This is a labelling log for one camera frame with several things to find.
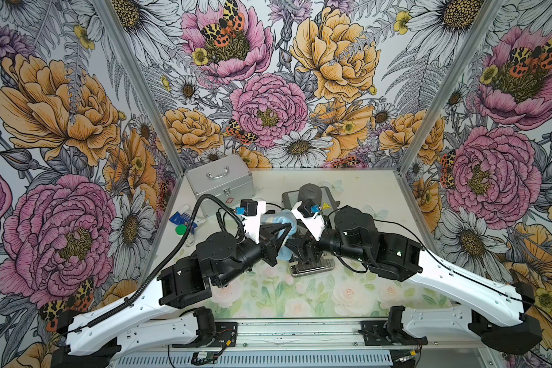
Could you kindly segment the blue patterned cleaning cloth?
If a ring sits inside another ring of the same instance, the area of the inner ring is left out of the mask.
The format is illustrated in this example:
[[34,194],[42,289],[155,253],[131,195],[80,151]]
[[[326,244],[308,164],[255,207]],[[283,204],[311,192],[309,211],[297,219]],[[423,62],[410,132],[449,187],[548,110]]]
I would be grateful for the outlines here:
[[277,260],[289,262],[293,255],[286,242],[297,232],[297,219],[290,210],[283,210],[274,214],[262,215],[262,225],[280,225],[281,230],[278,233],[279,252]]

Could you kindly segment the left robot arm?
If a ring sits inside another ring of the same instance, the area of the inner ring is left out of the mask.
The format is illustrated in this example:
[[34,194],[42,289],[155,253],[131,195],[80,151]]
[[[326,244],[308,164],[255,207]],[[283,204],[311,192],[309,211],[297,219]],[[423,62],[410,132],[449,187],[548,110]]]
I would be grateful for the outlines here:
[[236,223],[230,233],[219,220],[219,231],[200,242],[177,262],[173,251],[127,297],[95,312],[65,312],[58,333],[64,345],[52,354],[53,367],[108,367],[121,357],[162,344],[197,348],[217,336],[213,312],[200,302],[213,288],[225,288],[258,262],[275,266],[287,238],[297,230],[291,213],[268,216],[266,202],[244,199],[236,209],[220,208]]

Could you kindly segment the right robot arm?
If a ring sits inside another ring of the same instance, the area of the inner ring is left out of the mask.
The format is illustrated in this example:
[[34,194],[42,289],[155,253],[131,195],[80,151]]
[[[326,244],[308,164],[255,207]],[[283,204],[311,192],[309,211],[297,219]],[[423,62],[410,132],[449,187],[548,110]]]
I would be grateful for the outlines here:
[[354,207],[335,211],[333,225],[318,205],[299,202],[291,212],[307,231],[287,246],[303,263],[324,255],[351,259],[381,278],[417,284],[456,303],[423,311],[393,306],[382,326],[361,329],[366,343],[422,346],[439,335],[521,355],[541,342],[540,322],[528,313],[535,295],[526,283],[504,285],[476,275],[441,259],[415,238],[379,232],[374,218]]

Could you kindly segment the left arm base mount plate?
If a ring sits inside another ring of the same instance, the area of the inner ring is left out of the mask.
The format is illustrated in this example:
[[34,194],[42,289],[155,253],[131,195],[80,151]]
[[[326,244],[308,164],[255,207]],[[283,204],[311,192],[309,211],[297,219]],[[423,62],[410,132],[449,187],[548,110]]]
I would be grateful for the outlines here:
[[203,334],[202,337],[197,337],[192,343],[188,344],[172,344],[173,348],[199,348],[199,347],[211,347],[211,348],[231,348],[236,345],[237,333],[239,324],[234,321],[220,321],[216,322],[214,329],[208,333]]

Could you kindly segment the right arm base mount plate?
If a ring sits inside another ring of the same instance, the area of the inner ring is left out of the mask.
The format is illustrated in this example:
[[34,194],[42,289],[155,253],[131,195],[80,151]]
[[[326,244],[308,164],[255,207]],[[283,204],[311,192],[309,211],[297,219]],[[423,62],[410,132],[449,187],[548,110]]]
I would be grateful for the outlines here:
[[366,346],[422,347],[429,343],[426,337],[412,337],[403,330],[389,331],[387,323],[382,320],[360,322],[358,333],[363,337]]

